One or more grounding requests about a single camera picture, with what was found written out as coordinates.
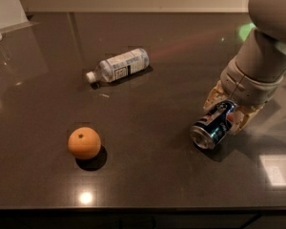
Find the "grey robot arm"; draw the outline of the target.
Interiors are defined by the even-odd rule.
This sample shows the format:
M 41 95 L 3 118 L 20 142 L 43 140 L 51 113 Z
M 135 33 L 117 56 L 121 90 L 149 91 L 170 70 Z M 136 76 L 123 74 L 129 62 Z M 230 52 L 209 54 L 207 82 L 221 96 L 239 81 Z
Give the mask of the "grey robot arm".
M 238 133 L 273 97 L 286 73 L 286 0 L 249 0 L 255 26 L 211 89 L 206 111 L 222 100 L 236 104 L 231 132 Z

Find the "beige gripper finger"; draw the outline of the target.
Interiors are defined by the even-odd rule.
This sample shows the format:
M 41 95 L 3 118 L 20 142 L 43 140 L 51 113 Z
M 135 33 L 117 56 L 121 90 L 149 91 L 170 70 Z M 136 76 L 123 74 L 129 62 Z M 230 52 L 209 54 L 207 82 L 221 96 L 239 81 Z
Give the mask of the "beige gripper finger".
M 235 135 L 242 131 L 247 124 L 263 109 L 264 105 L 244 106 L 239 105 L 227 115 L 227 120 L 232 123 L 229 131 L 230 135 Z
M 205 112 L 210 111 L 216 104 L 227 100 L 229 98 L 228 94 L 224 91 L 222 87 L 222 82 L 217 81 L 216 85 L 209 92 L 207 99 L 203 105 L 203 110 Z

